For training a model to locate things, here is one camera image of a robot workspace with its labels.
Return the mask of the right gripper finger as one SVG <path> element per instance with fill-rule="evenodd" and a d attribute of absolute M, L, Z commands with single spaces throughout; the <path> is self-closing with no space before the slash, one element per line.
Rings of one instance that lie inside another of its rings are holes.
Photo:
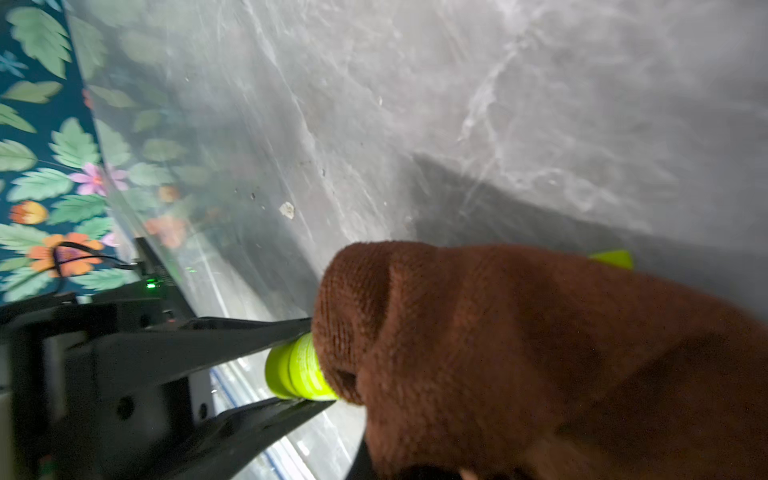
<path fill-rule="evenodd" d="M 375 480 L 375 470 L 365 439 L 362 439 L 360 442 L 357 454 L 345 480 Z"/>

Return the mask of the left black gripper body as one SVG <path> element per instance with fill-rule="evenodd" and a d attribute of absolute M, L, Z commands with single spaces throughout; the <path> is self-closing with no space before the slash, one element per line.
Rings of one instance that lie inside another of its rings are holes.
<path fill-rule="evenodd" d="M 157 299 L 81 304 L 47 296 L 2 309 L 14 439 L 26 469 L 38 473 L 51 460 L 58 479 L 145 479 L 213 417 L 209 369 L 90 408 L 65 405 L 65 353 L 87 340 L 77 328 L 129 319 L 145 328 L 199 318 L 175 319 Z"/>

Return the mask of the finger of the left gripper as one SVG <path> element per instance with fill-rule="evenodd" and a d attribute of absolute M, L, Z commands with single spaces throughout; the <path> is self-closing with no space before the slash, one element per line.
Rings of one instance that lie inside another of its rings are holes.
<path fill-rule="evenodd" d="M 270 398 L 229 409 L 196 427 L 145 479 L 231 479 L 268 447 L 328 409 L 330 401 Z"/>
<path fill-rule="evenodd" d="M 65 353 L 65 405 L 90 408 L 295 340 L 309 318 L 257 322 L 204 317 L 143 328 L 134 319 L 79 326 Z"/>

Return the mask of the green toothpaste tube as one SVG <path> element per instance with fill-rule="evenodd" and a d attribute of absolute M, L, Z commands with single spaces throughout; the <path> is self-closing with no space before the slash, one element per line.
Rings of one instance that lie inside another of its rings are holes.
<path fill-rule="evenodd" d="M 626 249 L 588 255 L 593 261 L 634 270 L 633 255 Z M 270 350 L 264 365 L 269 390 L 284 400 L 336 401 L 338 394 L 324 377 L 312 333 L 303 334 L 285 346 Z"/>

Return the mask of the brown cloth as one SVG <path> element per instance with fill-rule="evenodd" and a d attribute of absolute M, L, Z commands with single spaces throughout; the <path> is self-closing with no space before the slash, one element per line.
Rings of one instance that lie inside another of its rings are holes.
<path fill-rule="evenodd" d="M 375 479 L 763 479 L 767 327 L 688 287 L 516 245 L 358 243 L 323 374 Z"/>

